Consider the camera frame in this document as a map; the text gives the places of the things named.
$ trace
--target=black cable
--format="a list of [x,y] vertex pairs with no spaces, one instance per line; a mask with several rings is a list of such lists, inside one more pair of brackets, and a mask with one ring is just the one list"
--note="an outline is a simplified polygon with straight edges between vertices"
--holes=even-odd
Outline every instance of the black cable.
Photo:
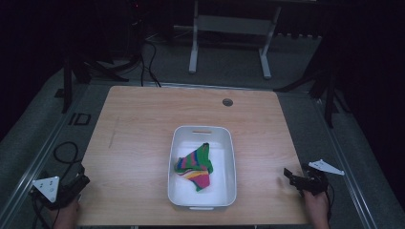
[[152,55],[152,58],[151,58],[151,60],[149,62],[149,66],[148,66],[147,70],[148,70],[149,75],[151,76],[151,78],[155,81],[155,84],[158,84],[157,86],[161,87],[161,84],[159,83],[158,79],[152,73],[152,63],[153,63],[153,60],[155,59],[156,51],[157,51],[156,46],[153,43],[149,42],[149,41],[145,41],[145,44],[148,44],[148,45],[152,46],[153,49],[154,49],[153,55]]
[[[64,146],[64,145],[67,145],[67,144],[71,144],[71,145],[73,145],[73,146],[75,147],[75,156],[74,156],[74,158],[73,158],[71,161],[63,160],[63,159],[59,158],[59,156],[57,155],[57,150],[58,150],[61,146]],[[76,145],[74,142],[72,142],[72,141],[65,141],[65,142],[63,142],[63,143],[60,143],[59,145],[57,145],[57,146],[54,148],[54,150],[53,150],[53,157],[54,157],[54,159],[57,160],[57,161],[60,162],[60,163],[68,164],[68,165],[69,165],[68,168],[65,170],[65,173],[64,173],[63,176],[61,177],[60,181],[62,181],[62,179],[65,178],[65,176],[69,173],[69,171],[72,169],[72,166],[74,166],[74,164],[76,164],[76,163],[78,163],[78,162],[81,162],[82,159],[77,159],[77,155],[78,155],[78,147],[77,147],[77,145]]]
[[[64,145],[68,145],[68,144],[71,144],[71,145],[73,145],[73,146],[75,147],[75,151],[74,151],[75,155],[74,155],[74,158],[73,158],[72,160],[70,160],[70,161],[61,159],[61,158],[58,156],[58,151],[57,151],[60,147],[62,147],[62,146],[64,146]],[[68,168],[67,168],[67,169],[65,170],[65,172],[63,173],[63,176],[61,177],[61,179],[59,180],[59,182],[62,181],[62,180],[65,178],[65,176],[69,173],[69,171],[72,169],[72,167],[74,166],[74,164],[76,164],[76,163],[82,161],[82,159],[77,159],[77,155],[78,155],[78,147],[77,147],[77,145],[76,145],[74,142],[72,142],[72,141],[65,141],[65,142],[62,142],[62,143],[60,143],[59,145],[57,145],[57,146],[54,148],[54,150],[53,150],[53,157],[54,157],[54,159],[55,159],[56,161],[60,162],[60,163],[68,164],[68,165],[69,165]],[[58,202],[59,207],[58,207],[58,209],[57,209],[57,214],[56,214],[56,218],[54,219],[53,226],[50,227],[50,226],[48,225],[48,223],[45,221],[45,219],[44,219],[44,218],[42,217],[42,215],[41,215],[41,211],[42,211],[42,209],[44,208],[44,205],[42,205],[42,206],[38,209],[38,205],[37,205],[38,194],[39,194],[39,193],[33,193],[33,194],[32,194],[32,208],[33,208],[33,210],[34,210],[34,212],[35,212],[35,214],[36,214],[36,217],[34,218],[33,223],[32,223],[32,229],[36,228],[36,223],[37,223],[38,220],[41,221],[42,227],[44,227],[44,228],[46,228],[46,229],[52,229],[52,228],[54,227],[54,224],[56,223],[57,217],[59,216],[60,203]]]

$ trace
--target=basket handle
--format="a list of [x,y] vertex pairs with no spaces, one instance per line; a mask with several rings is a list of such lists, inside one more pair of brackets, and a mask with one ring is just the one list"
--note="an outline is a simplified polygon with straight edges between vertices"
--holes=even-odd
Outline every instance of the basket handle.
[[196,211],[212,211],[214,210],[213,207],[190,207],[190,210],[196,210]]

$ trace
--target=wooden table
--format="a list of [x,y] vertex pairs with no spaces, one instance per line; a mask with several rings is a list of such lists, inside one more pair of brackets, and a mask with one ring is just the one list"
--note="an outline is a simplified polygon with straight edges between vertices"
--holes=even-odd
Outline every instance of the wooden table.
[[[227,107],[223,99],[230,98]],[[232,136],[236,201],[190,211],[167,196],[173,133],[182,125],[220,126]],[[272,92],[191,88],[111,89],[83,159],[79,225],[259,225],[308,223],[283,170],[302,175]]]

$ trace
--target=human hand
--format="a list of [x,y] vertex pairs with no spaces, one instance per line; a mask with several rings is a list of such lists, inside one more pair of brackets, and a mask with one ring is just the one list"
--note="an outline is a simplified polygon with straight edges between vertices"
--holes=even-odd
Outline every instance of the human hand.
[[68,206],[59,210],[49,211],[53,223],[53,229],[74,229],[78,217],[78,208],[79,204],[75,198],[68,204]]
[[309,219],[315,229],[329,229],[328,211],[329,201],[325,192],[314,196],[311,192],[303,190],[305,206]]

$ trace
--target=table leg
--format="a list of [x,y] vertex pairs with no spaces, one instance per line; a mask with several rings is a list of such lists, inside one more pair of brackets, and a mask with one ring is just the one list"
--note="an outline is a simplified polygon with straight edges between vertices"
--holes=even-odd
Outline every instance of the table leg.
[[276,28],[276,24],[277,24],[278,17],[280,15],[280,11],[281,11],[281,7],[278,7],[276,9],[276,12],[274,13],[273,20],[269,25],[268,33],[266,35],[266,43],[261,49],[259,49],[260,62],[262,63],[263,77],[265,79],[271,78],[270,67],[268,66],[268,60],[267,60],[267,51],[268,51],[268,47],[270,46],[271,38],[273,37],[273,34],[274,34],[274,29]]
[[199,21],[199,1],[196,0],[194,1],[193,47],[191,49],[190,66],[188,68],[188,71],[190,73],[195,73],[197,71],[197,58],[199,55],[198,21]]

